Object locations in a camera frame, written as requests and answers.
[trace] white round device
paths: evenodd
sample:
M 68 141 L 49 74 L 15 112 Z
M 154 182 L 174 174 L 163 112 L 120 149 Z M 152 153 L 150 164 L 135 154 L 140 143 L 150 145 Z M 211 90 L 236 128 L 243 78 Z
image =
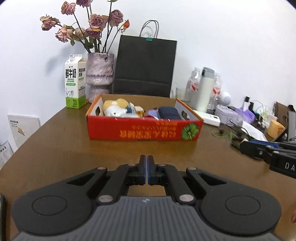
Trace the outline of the white round device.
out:
M 231 102 L 231 96 L 228 92 L 221 92 L 219 94 L 219 103 L 220 105 L 227 106 Z

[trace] dried rose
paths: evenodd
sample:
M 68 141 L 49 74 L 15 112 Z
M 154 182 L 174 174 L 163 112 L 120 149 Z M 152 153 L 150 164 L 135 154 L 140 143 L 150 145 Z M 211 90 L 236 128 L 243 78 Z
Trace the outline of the dried rose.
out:
M 75 12 L 75 6 L 75 3 L 64 2 L 61 7 L 61 13 L 66 15 L 72 15 Z
M 56 23 L 59 23 L 58 19 L 53 19 L 50 16 L 41 17 L 40 20 L 42 21 L 41 28 L 44 31 L 50 30 L 52 27 L 55 27 Z
M 82 7 L 89 7 L 89 2 L 92 2 L 92 0 L 77 0 L 76 4 Z
M 87 28 L 85 32 L 86 37 L 93 37 L 99 39 L 101 37 L 101 30 L 99 28 Z
M 81 30 L 80 30 L 80 28 L 75 29 L 75 32 L 74 32 L 75 36 L 73 35 L 74 40 L 78 41 L 79 38 L 84 39 L 84 35 L 85 35 L 86 30 L 85 30 L 85 28 L 81 28 Z
M 56 37 L 59 41 L 68 42 L 68 39 L 72 39 L 73 30 L 67 29 L 66 25 L 63 25 L 62 28 L 56 33 Z
M 115 27 L 115 26 L 118 26 L 122 22 L 123 22 L 123 14 L 121 13 L 121 11 L 113 10 L 110 13 L 110 20 L 109 20 L 110 26 Z
M 108 18 L 109 17 L 106 15 L 101 16 L 101 15 L 91 14 L 90 20 L 89 20 L 89 26 L 91 27 L 92 30 L 100 29 L 101 31 L 103 31 L 103 29 L 106 27 L 106 24 L 108 22 Z

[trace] glass cup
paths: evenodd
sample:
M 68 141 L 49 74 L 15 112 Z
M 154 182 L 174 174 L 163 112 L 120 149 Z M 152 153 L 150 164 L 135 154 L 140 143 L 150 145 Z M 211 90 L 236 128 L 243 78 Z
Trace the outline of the glass cup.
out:
M 176 87 L 176 99 L 179 99 L 183 102 L 189 102 L 185 88 Z

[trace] plush toy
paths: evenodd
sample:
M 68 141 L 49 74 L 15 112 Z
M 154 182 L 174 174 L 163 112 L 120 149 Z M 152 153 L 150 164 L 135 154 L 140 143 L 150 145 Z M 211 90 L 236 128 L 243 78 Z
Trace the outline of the plush toy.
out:
M 122 109 L 126 109 L 126 107 L 128 106 L 128 102 L 124 99 L 117 99 L 117 100 L 106 100 L 103 106 L 103 111 L 104 114 L 106 115 L 106 110 L 110 107 L 110 106 L 118 106 Z
M 121 117 L 127 112 L 127 109 L 120 108 L 117 105 L 111 105 L 105 110 L 105 116 L 108 117 Z

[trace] black paper bag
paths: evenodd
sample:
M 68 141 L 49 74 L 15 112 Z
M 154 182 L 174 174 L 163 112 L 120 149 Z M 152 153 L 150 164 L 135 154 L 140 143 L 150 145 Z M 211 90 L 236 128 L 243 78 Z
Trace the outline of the black paper bag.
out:
M 113 92 L 170 96 L 177 41 L 120 37 Z

